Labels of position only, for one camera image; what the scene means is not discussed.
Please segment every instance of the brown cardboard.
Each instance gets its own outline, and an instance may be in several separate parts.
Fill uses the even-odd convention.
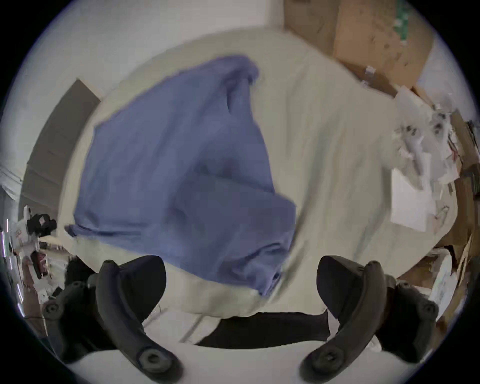
[[[465,246],[476,226],[475,202],[473,200],[472,183],[470,178],[455,180],[458,213],[450,231],[439,241],[437,247],[447,245]]]
[[[462,115],[458,110],[454,111],[451,116],[452,127],[458,137],[460,159],[463,163],[463,169],[468,169],[471,166],[479,163],[477,156],[477,147],[472,137],[470,129],[463,121]]]
[[[342,62],[341,63],[350,71],[352,72],[357,79],[360,81],[366,80],[369,83],[369,87],[376,89],[377,91],[386,93],[387,95],[390,95],[392,97],[395,97],[397,95],[397,90],[391,85],[391,83],[388,81],[388,79],[385,77],[383,73],[380,73],[378,71],[375,71],[375,74],[370,77],[365,75],[366,67],[357,65],[357,64],[352,64],[352,63],[347,63],[347,62]]]
[[[285,0],[285,25],[331,56],[340,0]]]
[[[404,280],[417,287],[432,289],[435,282],[435,276],[431,269],[436,259],[436,257],[425,256],[411,269],[400,276],[398,280]]]
[[[397,85],[417,82],[433,44],[433,31],[410,12],[407,45],[393,29],[396,0],[285,0],[285,25],[323,53],[371,66]]]

